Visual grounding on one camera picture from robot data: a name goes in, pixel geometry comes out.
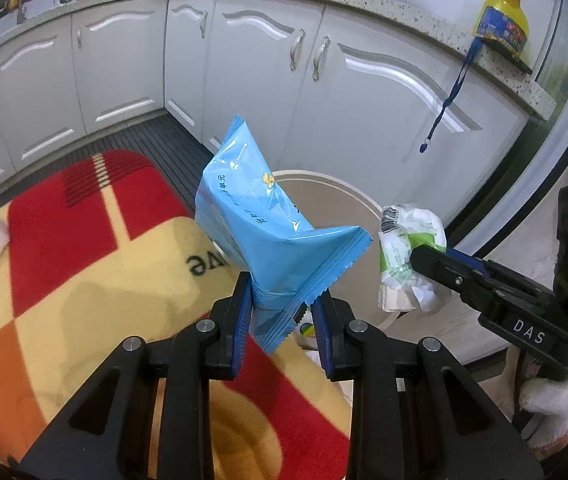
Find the bolt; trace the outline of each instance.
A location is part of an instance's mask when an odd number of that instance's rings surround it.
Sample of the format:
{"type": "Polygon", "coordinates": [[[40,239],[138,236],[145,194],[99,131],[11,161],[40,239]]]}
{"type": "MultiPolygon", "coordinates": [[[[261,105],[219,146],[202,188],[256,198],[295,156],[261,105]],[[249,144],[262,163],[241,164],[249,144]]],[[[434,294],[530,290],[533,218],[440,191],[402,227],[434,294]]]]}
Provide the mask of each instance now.
{"type": "Polygon", "coordinates": [[[366,323],[366,321],[362,321],[361,319],[354,319],[349,323],[349,328],[353,330],[353,332],[366,332],[368,323],[366,323]]]}
{"type": "Polygon", "coordinates": [[[197,328],[200,332],[210,332],[215,328],[215,321],[212,319],[200,319],[197,325],[195,325],[195,328],[197,328]]]}
{"type": "Polygon", "coordinates": [[[442,348],[442,343],[439,342],[438,339],[434,337],[427,337],[422,341],[422,345],[426,348],[429,352],[437,352],[440,348],[442,348]]]}
{"type": "Polygon", "coordinates": [[[136,336],[127,337],[122,342],[122,346],[127,352],[132,352],[142,346],[142,340],[136,336]]]}

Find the cabinet handle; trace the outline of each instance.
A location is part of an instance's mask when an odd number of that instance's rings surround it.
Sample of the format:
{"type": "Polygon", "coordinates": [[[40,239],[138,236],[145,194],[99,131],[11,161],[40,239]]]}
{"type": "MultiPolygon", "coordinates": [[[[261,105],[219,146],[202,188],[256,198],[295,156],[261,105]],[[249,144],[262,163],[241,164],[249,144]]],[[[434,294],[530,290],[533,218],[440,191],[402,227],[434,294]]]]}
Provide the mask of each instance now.
{"type": "Polygon", "coordinates": [[[299,29],[299,34],[293,44],[290,46],[290,69],[291,71],[295,70],[297,67],[296,57],[298,56],[298,50],[302,46],[302,40],[306,35],[306,31],[303,28],[299,29]]]}
{"type": "Polygon", "coordinates": [[[322,62],[322,58],[324,57],[324,53],[328,48],[329,44],[331,43],[331,38],[328,36],[324,37],[324,41],[320,45],[319,50],[317,51],[317,56],[313,59],[313,81],[318,81],[320,79],[320,63],[322,62]]]}
{"type": "Polygon", "coordinates": [[[208,18],[208,10],[204,11],[203,16],[200,18],[200,32],[202,33],[202,38],[206,34],[206,19],[208,18]]]}

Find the gloved hand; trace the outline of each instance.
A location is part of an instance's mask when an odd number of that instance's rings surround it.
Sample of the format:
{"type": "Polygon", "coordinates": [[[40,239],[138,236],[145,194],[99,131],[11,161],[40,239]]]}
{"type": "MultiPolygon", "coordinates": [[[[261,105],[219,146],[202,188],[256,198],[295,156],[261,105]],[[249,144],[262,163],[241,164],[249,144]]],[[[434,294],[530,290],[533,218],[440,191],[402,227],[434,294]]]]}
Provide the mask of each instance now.
{"type": "MultiPolygon", "coordinates": [[[[512,420],[514,413],[513,398],[519,355],[520,349],[510,346],[502,374],[482,385],[509,420],[512,420]]],[[[538,428],[527,440],[528,446],[538,460],[544,460],[568,444],[568,380],[558,382],[528,378],[527,370],[522,370],[522,374],[520,408],[544,415],[538,428]]]]}

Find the detergent bottle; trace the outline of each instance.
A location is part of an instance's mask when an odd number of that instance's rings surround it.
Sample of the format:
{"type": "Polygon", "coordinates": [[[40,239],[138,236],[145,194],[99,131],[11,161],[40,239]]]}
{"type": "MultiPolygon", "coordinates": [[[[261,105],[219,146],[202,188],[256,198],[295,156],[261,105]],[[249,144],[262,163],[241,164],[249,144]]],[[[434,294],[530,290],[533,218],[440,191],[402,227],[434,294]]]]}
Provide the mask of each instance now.
{"type": "Polygon", "coordinates": [[[528,21],[520,0],[486,0],[475,35],[499,43],[519,58],[528,40],[528,21]]]}

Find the blue package on countertop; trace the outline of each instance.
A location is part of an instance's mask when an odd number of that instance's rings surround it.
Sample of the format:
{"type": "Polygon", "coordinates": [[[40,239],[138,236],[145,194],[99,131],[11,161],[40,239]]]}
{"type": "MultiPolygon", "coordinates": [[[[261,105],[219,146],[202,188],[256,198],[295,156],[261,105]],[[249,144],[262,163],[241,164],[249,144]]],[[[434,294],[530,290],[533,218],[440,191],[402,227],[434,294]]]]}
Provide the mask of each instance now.
{"type": "Polygon", "coordinates": [[[313,229],[272,173],[243,118],[236,116],[204,168],[195,221],[253,282],[251,333],[272,353],[310,305],[371,243],[361,227],[313,229]]]}

